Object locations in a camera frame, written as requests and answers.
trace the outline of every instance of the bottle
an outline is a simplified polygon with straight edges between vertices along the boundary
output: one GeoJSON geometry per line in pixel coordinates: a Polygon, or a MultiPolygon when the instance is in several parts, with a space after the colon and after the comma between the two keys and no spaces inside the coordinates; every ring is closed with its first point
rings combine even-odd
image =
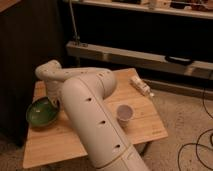
{"type": "Polygon", "coordinates": [[[151,92],[150,87],[137,75],[134,75],[130,78],[130,84],[144,96],[151,98],[154,96],[154,93],[151,92]]]}

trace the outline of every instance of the small object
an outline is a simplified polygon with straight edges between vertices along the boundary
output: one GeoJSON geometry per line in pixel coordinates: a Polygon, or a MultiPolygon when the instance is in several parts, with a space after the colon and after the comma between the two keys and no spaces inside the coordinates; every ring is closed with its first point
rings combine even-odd
{"type": "Polygon", "coordinates": [[[120,105],[117,108],[117,120],[121,127],[126,127],[132,119],[133,110],[128,105],[120,105]]]}
{"type": "Polygon", "coordinates": [[[130,84],[144,96],[154,96],[154,93],[151,92],[150,87],[145,82],[143,82],[138,76],[135,75],[131,77],[130,84]]]}
{"type": "Polygon", "coordinates": [[[54,107],[47,97],[32,103],[26,113],[27,122],[32,127],[44,127],[56,120],[59,107],[54,107]]]}

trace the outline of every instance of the shelf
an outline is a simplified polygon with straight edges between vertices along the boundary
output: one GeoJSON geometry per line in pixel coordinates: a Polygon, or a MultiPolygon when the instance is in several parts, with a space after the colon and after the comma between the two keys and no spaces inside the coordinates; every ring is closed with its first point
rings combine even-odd
{"type": "Polygon", "coordinates": [[[108,8],[117,8],[117,9],[126,9],[126,10],[128,9],[133,11],[143,11],[143,12],[170,14],[170,15],[185,16],[185,17],[213,19],[213,10],[212,11],[209,10],[208,12],[192,10],[191,6],[199,5],[196,3],[185,3],[187,6],[184,9],[176,9],[176,8],[170,7],[171,0],[141,0],[141,4],[111,2],[111,0],[72,0],[72,2],[78,3],[78,4],[84,4],[84,5],[108,7],[108,8]]]}

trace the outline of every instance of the floor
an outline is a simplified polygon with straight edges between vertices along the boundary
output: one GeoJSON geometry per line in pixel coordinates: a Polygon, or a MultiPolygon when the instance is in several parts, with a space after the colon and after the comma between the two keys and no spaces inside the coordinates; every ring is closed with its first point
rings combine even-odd
{"type": "MultiPolygon", "coordinates": [[[[185,143],[195,143],[199,135],[213,128],[211,119],[204,110],[202,99],[177,95],[169,92],[154,90],[153,102],[168,130],[169,137],[151,144],[143,157],[153,171],[176,171],[178,169],[178,151],[185,143]]],[[[213,101],[205,101],[206,107],[213,115],[213,101]]],[[[200,144],[210,146],[210,133],[205,134],[200,144]]],[[[23,148],[16,147],[3,135],[0,135],[0,171],[94,171],[88,158],[79,158],[41,166],[32,169],[22,169],[23,148]]],[[[213,152],[206,148],[199,148],[202,161],[213,168],[213,152]]],[[[182,171],[205,171],[195,155],[195,146],[186,146],[180,154],[182,171]]]]}

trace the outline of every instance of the dark cabinet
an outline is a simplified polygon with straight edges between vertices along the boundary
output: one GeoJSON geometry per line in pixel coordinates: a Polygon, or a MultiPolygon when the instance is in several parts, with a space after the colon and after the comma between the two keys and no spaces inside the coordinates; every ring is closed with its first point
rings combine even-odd
{"type": "Polygon", "coordinates": [[[21,145],[27,132],[36,66],[63,63],[65,42],[57,0],[22,0],[0,13],[0,132],[21,145]]]}

